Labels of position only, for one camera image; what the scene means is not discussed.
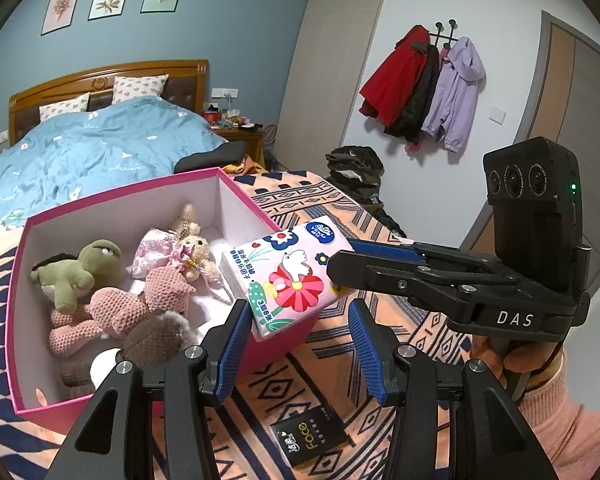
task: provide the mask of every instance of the patterned pillow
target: patterned pillow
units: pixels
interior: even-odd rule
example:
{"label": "patterned pillow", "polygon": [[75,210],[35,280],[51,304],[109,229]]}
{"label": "patterned pillow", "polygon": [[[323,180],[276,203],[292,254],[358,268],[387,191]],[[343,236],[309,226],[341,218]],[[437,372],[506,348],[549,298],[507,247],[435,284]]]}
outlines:
{"label": "patterned pillow", "polygon": [[67,114],[70,112],[86,112],[87,106],[89,105],[89,93],[78,95],[74,99],[67,99],[67,101],[60,101],[59,103],[52,103],[50,105],[44,105],[40,107],[40,122],[43,123],[51,117],[55,117],[60,114]]}
{"label": "patterned pillow", "polygon": [[152,95],[160,97],[169,74],[151,77],[119,77],[113,81],[112,104],[121,103],[134,97]]}

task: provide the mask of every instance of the wooden bedside table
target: wooden bedside table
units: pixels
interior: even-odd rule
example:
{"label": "wooden bedside table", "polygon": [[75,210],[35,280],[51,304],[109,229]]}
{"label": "wooden bedside table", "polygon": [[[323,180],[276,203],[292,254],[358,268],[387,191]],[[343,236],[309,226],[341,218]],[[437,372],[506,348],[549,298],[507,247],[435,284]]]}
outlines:
{"label": "wooden bedside table", "polygon": [[243,140],[247,143],[247,154],[254,162],[264,166],[264,132],[250,132],[223,126],[219,130],[214,130],[216,134],[224,137],[226,140]]}

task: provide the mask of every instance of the silver bolt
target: silver bolt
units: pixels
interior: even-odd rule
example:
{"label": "silver bolt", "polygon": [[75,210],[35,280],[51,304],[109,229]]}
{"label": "silver bolt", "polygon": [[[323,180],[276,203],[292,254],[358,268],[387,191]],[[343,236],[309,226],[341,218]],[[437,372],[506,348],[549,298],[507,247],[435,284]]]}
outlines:
{"label": "silver bolt", "polygon": [[487,365],[480,361],[480,359],[471,359],[467,364],[469,365],[469,368],[477,374],[487,369]]}
{"label": "silver bolt", "polygon": [[119,374],[128,374],[132,369],[133,369],[134,365],[133,363],[131,363],[130,361],[122,361],[121,363],[118,363],[118,365],[116,366],[116,371]]}
{"label": "silver bolt", "polygon": [[203,354],[203,352],[204,350],[202,349],[202,346],[193,345],[188,348],[185,348],[184,355],[186,355],[189,359],[196,359],[200,357]]}
{"label": "silver bolt", "polygon": [[413,357],[416,355],[416,349],[411,345],[402,345],[398,347],[398,354],[402,357]]}

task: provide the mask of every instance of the blue gripper pad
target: blue gripper pad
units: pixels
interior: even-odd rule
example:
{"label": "blue gripper pad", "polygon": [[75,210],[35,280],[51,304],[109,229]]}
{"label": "blue gripper pad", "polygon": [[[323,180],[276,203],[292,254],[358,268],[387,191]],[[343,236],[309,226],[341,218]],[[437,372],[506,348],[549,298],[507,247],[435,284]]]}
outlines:
{"label": "blue gripper pad", "polygon": [[398,260],[402,262],[413,262],[415,264],[426,264],[420,255],[406,246],[380,244],[369,242],[367,240],[347,239],[354,251],[377,258],[387,258],[388,260]]}
{"label": "blue gripper pad", "polygon": [[400,388],[395,375],[394,349],[387,345],[381,326],[373,320],[364,300],[356,299],[349,304],[348,318],[366,389],[381,406],[395,406],[400,401]]}
{"label": "blue gripper pad", "polygon": [[234,331],[230,335],[229,341],[222,352],[222,357],[218,362],[218,383],[214,391],[214,397],[218,404],[222,404],[224,399],[231,395],[234,390],[235,379],[238,376],[238,368],[240,368],[244,348],[247,346],[252,321],[251,305],[248,301],[245,301]]}

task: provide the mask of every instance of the lavender hooded jacket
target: lavender hooded jacket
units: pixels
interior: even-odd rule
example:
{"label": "lavender hooded jacket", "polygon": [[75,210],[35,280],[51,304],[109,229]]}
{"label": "lavender hooded jacket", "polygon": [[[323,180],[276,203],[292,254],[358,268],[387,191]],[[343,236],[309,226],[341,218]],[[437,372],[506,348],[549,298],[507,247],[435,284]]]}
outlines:
{"label": "lavender hooded jacket", "polygon": [[436,136],[440,128],[445,147],[462,150],[469,136],[478,102],[478,83],[484,66],[469,38],[460,38],[445,57],[429,115],[422,129]]}

